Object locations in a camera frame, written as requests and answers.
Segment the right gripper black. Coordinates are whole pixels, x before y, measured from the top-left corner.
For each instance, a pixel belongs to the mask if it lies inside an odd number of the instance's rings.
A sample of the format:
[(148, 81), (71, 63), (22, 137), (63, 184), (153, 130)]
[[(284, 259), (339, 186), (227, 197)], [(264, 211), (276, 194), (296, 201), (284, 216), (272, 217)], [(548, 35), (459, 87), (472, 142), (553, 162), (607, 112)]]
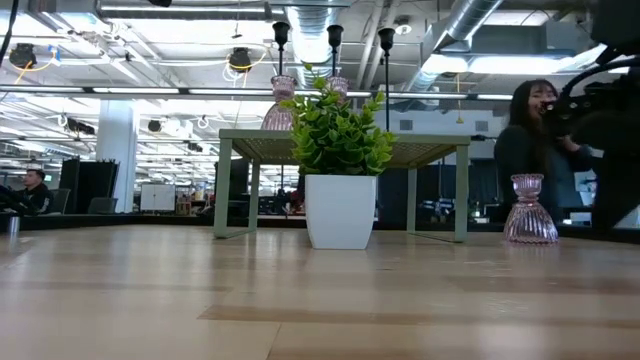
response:
[[(599, 150), (640, 150), (640, 69), (613, 82), (592, 82), (583, 88), (591, 108), (577, 120), (571, 138)], [(568, 122), (571, 100), (542, 103), (544, 122)]]

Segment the tall black candlestick holder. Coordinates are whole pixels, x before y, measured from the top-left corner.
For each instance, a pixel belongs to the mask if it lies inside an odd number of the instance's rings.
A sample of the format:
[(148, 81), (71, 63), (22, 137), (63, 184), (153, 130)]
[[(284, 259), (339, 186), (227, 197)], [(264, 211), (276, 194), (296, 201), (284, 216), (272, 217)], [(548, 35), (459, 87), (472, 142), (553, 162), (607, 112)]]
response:
[(384, 63), (384, 86), (385, 86), (385, 130), (390, 131), (390, 83), (389, 83), (389, 58), (390, 50), (394, 44), (395, 30), (393, 28), (383, 28), (378, 31), (380, 48), (383, 51)]
[(327, 27), (328, 43), (331, 47), (331, 76), (337, 76), (337, 55), (338, 48), (342, 43), (342, 34), (344, 28), (341, 25), (330, 25)]
[(288, 34), (290, 30), (290, 25), (286, 22), (276, 22), (272, 25), (272, 29), (274, 30), (274, 40), (278, 45), (278, 70), (277, 75), (281, 76), (283, 74), (283, 57), (284, 57), (284, 48), (288, 42)]

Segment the pink ribbed glass candle holder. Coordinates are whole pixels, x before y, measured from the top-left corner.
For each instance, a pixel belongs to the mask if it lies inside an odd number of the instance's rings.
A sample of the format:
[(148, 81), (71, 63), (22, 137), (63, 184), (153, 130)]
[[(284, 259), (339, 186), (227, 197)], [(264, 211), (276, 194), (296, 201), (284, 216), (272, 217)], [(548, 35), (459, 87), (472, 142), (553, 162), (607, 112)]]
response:
[(338, 101), (344, 102), (349, 90), (349, 80), (339, 76), (331, 76), (327, 82), (329, 90), (338, 94)]
[(269, 108), (261, 124), (262, 130), (289, 131), (293, 115), (289, 108), (281, 106), (285, 100), (292, 100), (297, 81), (288, 75), (277, 75), (271, 79), (275, 103)]
[(511, 243), (550, 245), (558, 242), (555, 223), (539, 203), (542, 174), (517, 174), (511, 177), (517, 201), (512, 205), (503, 234)]

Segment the person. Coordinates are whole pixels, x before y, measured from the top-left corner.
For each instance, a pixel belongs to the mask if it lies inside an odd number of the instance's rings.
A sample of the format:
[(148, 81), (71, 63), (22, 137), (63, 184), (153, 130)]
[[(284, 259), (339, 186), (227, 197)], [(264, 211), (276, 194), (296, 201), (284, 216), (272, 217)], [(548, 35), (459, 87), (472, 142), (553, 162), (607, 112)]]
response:
[(45, 174), (39, 169), (28, 169), (22, 190), (11, 190), (0, 185), (0, 212), (38, 216), (48, 214), (54, 196), (44, 183)]
[(502, 194), (497, 220), (504, 222), (518, 200), (511, 177), (520, 174), (543, 176), (539, 203), (554, 222), (564, 219), (566, 207), (581, 200), (575, 174), (592, 169), (591, 149), (575, 143), (568, 135), (554, 137), (543, 123), (543, 108), (556, 100), (558, 92), (545, 79), (528, 80), (513, 93), (509, 119), (494, 145), (494, 160)]

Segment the green plant in white pot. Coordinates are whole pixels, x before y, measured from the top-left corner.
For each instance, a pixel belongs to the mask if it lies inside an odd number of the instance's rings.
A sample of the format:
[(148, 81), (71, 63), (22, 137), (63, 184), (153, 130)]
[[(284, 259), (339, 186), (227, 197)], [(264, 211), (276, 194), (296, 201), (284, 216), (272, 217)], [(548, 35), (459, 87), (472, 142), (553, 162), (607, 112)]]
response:
[(364, 250), (376, 211), (377, 177), (397, 136), (376, 125), (379, 94), (353, 110), (337, 77), (313, 76), (313, 95), (284, 102), (292, 112), (292, 155), (304, 177), (306, 227), (312, 247)]

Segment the green perforated metal shelf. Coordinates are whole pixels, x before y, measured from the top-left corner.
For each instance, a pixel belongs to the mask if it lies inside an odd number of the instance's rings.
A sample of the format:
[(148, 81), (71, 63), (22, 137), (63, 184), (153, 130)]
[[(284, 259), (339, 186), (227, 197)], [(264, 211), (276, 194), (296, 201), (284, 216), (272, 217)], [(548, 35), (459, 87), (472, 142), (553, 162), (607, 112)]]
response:
[[(216, 170), (216, 204), (214, 236), (232, 238), (254, 232), (257, 228), (258, 181), (260, 166), (295, 165), (291, 135), (286, 131), (222, 129), (219, 131), (219, 162)], [(454, 235), (451, 243), (463, 243), (468, 238), (469, 146), (471, 138), (463, 135), (401, 134), (393, 144), (391, 168), (408, 170), (406, 231), (424, 237), (416, 229), (417, 170), (451, 153), (456, 154), (456, 193)], [(232, 153), (252, 162), (252, 180), (248, 227), (233, 231), (229, 228), (228, 205)]]

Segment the black ceiling speaker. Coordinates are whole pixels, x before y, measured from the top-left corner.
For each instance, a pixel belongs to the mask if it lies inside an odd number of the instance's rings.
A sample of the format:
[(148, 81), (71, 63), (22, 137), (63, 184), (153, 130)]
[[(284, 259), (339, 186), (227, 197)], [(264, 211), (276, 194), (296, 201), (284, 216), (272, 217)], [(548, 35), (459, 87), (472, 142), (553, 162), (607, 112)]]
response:
[(236, 47), (228, 58), (229, 68), (237, 73), (246, 73), (252, 68), (252, 61), (249, 49), (246, 47)]
[(33, 67), (37, 64), (34, 45), (31, 43), (18, 43), (10, 52), (9, 61), (18, 68), (29, 69)]

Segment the white cabinet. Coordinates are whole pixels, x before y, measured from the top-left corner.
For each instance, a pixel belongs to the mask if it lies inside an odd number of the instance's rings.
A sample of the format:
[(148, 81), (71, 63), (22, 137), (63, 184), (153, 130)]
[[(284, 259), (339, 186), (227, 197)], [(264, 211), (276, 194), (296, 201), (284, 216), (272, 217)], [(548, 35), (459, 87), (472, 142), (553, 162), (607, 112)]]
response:
[(140, 210), (171, 212), (175, 210), (176, 191), (174, 185), (143, 184), (141, 186)]

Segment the long ceiling light strip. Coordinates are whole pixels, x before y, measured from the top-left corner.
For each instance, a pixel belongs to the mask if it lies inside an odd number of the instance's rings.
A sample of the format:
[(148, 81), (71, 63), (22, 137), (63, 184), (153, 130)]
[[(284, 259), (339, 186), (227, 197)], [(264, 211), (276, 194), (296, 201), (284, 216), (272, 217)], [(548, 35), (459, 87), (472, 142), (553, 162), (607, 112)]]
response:
[[(0, 85), (0, 92), (39, 94), (47, 96), (99, 97), (99, 98), (163, 98), (209, 99), (217, 97), (271, 97), (269, 88), (166, 88), (166, 87), (73, 87), (43, 85)], [(508, 94), (447, 93), (447, 92), (389, 92), (393, 100), (462, 100), (462, 101), (510, 101)]]

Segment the white column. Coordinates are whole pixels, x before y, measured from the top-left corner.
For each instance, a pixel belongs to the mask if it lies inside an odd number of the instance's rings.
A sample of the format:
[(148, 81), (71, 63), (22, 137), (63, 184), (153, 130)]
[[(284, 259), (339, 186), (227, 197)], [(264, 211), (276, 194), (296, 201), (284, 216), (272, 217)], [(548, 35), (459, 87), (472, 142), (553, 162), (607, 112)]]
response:
[(140, 118), (133, 101), (102, 100), (97, 132), (97, 160), (113, 160), (118, 172), (113, 196), (116, 213), (133, 210)]

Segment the grey office chair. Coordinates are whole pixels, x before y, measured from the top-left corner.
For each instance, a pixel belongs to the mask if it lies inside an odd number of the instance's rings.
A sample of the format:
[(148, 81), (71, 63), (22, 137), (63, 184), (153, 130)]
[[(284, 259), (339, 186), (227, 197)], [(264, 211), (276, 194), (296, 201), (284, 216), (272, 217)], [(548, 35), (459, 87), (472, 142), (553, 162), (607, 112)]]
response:
[(51, 205), (52, 214), (64, 214), (68, 203), (70, 190), (69, 189), (53, 189), (53, 202)]
[(93, 215), (114, 214), (117, 202), (117, 198), (95, 197), (90, 201), (87, 213)]

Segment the black cabinet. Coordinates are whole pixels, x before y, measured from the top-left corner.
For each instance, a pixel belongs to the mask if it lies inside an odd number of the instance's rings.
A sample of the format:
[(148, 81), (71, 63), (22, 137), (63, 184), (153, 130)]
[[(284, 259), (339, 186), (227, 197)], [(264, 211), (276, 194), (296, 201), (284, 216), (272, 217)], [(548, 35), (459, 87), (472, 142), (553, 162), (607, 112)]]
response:
[(114, 160), (62, 162), (59, 188), (69, 189), (64, 214), (88, 214), (90, 201), (95, 197), (114, 196), (119, 165)]

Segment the silver ventilation duct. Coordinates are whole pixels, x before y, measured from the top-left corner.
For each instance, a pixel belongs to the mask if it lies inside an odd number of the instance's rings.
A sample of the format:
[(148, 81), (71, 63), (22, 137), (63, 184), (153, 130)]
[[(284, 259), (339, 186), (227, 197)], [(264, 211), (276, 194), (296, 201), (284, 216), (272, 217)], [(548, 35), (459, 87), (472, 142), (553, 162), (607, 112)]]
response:
[(331, 75), (332, 47), (327, 28), (338, 24), (340, 8), (320, 6), (292, 6), (285, 9), (291, 25), (294, 59), (301, 63), (296, 69), (301, 88), (311, 88), (313, 75), (304, 68), (311, 64), (323, 76)]
[(426, 92), (436, 79), (455, 72), (463, 56), (471, 52), (473, 36), (503, 0), (455, 0), (448, 17), (431, 24), (423, 37), (422, 64), (404, 85), (407, 92)]

